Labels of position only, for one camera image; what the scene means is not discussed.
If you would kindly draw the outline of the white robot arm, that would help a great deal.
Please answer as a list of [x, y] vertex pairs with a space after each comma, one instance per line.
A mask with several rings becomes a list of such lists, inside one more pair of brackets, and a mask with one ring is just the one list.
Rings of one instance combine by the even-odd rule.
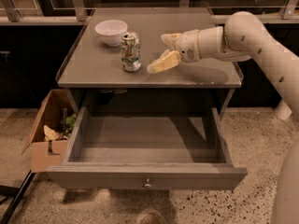
[[[148, 65], [149, 73], [207, 58], [229, 62], [253, 59], [285, 105], [293, 114], [299, 113], [299, 57], [277, 42], [255, 15], [236, 12], [222, 27], [163, 34], [162, 41], [168, 49]], [[282, 164], [271, 224], [299, 224], [298, 143], [290, 148]]]

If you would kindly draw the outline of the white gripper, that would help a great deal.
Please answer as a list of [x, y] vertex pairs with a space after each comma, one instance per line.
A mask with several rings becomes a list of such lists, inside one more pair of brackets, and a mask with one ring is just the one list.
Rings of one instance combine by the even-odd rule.
[[185, 63], [194, 63], [201, 59], [198, 30], [191, 30], [183, 34], [163, 34], [161, 39], [169, 48], [175, 50], [167, 49], [159, 59], [150, 63], [147, 67], [150, 74], [172, 69], [179, 65], [181, 59]]

